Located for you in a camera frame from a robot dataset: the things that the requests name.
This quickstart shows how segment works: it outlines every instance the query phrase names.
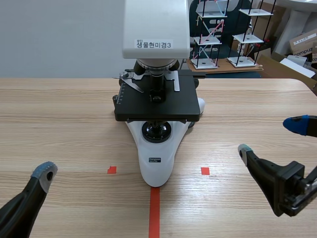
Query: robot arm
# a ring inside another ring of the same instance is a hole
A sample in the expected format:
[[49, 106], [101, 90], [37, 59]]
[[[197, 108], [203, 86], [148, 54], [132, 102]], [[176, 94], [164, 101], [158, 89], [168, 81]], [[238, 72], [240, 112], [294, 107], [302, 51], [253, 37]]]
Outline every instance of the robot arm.
[[52, 162], [39, 165], [21, 193], [0, 209], [0, 237], [28, 238], [57, 172]]
[[[315, 116], [288, 118], [283, 125], [291, 132], [317, 137]], [[240, 145], [238, 151], [276, 216], [283, 213], [296, 216], [317, 197], [317, 167], [305, 178], [305, 166], [296, 161], [279, 166], [260, 159], [245, 144]]]

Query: red tape mark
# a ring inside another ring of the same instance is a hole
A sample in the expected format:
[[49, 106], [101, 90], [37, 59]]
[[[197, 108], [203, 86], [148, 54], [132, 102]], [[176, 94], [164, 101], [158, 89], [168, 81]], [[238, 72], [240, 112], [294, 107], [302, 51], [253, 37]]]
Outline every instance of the red tape mark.
[[159, 238], [159, 187], [151, 187], [149, 238]]
[[210, 175], [208, 167], [202, 167], [202, 175]]
[[109, 175], [113, 175], [117, 173], [117, 167], [116, 166], [110, 166], [110, 168], [108, 169], [107, 174]]

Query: microscope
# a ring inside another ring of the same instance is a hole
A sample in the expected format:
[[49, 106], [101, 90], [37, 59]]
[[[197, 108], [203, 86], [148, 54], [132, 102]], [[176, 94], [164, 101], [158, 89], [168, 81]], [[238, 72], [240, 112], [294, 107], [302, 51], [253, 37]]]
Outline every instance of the microscope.
[[167, 182], [182, 138], [204, 111], [193, 76], [178, 73], [178, 59], [189, 54], [187, 0], [125, 0], [123, 57], [136, 62], [120, 74], [114, 114], [130, 129], [152, 187]]

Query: table surface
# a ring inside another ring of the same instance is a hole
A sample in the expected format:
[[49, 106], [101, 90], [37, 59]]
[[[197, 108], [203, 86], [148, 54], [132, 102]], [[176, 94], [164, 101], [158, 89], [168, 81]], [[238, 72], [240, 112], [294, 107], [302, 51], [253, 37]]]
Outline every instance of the table surface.
[[[113, 79], [0, 79], [0, 207], [38, 164], [59, 167], [32, 238], [148, 237], [150, 187], [132, 135], [114, 119], [118, 90]], [[206, 108], [160, 189], [160, 237], [316, 238], [317, 201], [296, 217], [275, 217], [237, 152], [246, 143], [309, 173], [317, 139], [282, 122], [316, 115], [316, 96], [293, 79], [204, 79], [197, 92]], [[110, 166], [117, 174], [107, 175]]]

